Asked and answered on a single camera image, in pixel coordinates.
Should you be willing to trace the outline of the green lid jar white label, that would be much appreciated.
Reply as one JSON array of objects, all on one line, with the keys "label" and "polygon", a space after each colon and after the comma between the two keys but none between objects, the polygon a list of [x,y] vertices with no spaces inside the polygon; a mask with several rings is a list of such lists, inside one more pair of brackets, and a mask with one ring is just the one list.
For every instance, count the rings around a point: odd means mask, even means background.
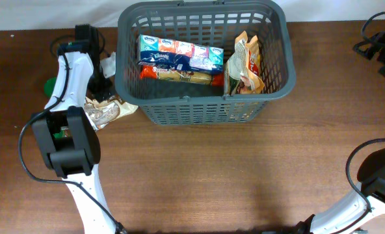
[{"label": "green lid jar white label", "polygon": [[52,78],[48,79],[44,85],[44,94],[48,98],[50,98],[52,96],[56,81],[57,81],[57,78],[52,77]]}]

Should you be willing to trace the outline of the sliced bread paper bag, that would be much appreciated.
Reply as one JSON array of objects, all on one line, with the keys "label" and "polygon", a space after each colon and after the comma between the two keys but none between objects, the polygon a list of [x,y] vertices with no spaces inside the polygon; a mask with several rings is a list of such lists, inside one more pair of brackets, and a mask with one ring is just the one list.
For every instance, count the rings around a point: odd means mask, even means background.
[{"label": "sliced bread paper bag", "polygon": [[91,126],[98,131],[110,122],[133,114],[138,106],[124,101],[119,95],[113,95],[102,102],[86,97],[83,108]]}]

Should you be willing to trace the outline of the blue tissue multipack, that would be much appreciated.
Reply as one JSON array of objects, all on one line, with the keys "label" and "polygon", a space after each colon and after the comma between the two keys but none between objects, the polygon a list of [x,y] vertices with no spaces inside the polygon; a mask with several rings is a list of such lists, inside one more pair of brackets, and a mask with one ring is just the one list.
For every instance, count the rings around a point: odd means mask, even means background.
[{"label": "blue tissue multipack", "polygon": [[137,49],[139,65],[211,75],[223,72],[224,50],[219,47],[142,34],[137,39]]}]

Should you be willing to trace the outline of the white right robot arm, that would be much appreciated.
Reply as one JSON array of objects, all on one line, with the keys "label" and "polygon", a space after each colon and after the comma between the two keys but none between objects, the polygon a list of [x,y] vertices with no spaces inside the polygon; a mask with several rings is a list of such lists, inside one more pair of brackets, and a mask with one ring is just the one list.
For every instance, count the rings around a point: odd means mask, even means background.
[{"label": "white right robot arm", "polygon": [[[355,44],[353,50],[368,60],[378,53],[377,60],[383,63],[379,73],[385,77],[385,31],[364,36],[364,40]],[[349,155],[345,173],[352,190],[326,211],[299,222],[293,233],[354,233],[361,225],[385,214],[385,148],[366,157],[359,167],[357,183],[350,176],[354,156],[361,149],[376,143],[385,143],[385,138],[368,140]]]}]

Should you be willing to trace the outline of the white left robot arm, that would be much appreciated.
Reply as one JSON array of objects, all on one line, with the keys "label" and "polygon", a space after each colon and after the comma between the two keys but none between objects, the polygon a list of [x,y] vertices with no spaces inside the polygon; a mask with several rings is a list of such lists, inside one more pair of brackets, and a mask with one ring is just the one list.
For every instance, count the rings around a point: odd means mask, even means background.
[{"label": "white left robot arm", "polygon": [[99,176],[100,142],[84,111],[88,94],[102,101],[112,95],[113,84],[100,64],[105,39],[89,24],[76,25],[72,38],[56,50],[59,71],[48,103],[26,126],[33,130],[45,166],[57,176],[45,182],[67,186],[84,232],[125,233],[107,206]]}]

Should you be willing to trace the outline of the green lid pesto jar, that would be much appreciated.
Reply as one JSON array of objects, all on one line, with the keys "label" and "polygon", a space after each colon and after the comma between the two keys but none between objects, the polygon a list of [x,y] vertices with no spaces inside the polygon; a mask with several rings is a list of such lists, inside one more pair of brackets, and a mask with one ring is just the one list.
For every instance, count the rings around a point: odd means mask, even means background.
[{"label": "green lid pesto jar", "polygon": [[71,134],[67,127],[61,127],[60,131],[58,133],[54,133],[53,136],[55,138],[66,138],[66,137],[70,137]]}]

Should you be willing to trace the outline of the beige snack bag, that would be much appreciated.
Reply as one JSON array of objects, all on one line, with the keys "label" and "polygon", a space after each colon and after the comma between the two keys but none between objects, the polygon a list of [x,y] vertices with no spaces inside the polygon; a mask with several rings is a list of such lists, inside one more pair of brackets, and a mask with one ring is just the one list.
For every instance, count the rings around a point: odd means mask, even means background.
[{"label": "beige snack bag", "polygon": [[224,93],[230,96],[260,94],[265,88],[261,73],[258,37],[249,39],[243,31],[235,38],[234,53],[224,64]]}]

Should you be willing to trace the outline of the orange spaghetti packet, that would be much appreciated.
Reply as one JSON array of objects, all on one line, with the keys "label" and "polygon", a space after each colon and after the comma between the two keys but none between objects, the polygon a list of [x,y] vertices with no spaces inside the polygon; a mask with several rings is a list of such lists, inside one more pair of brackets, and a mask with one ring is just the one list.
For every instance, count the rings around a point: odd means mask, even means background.
[{"label": "orange spaghetti packet", "polygon": [[155,66],[143,66],[140,73],[140,79],[159,79],[163,81],[194,83],[209,86],[224,85],[224,75],[222,73],[210,75],[197,71],[178,71],[168,68],[158,68]]}]

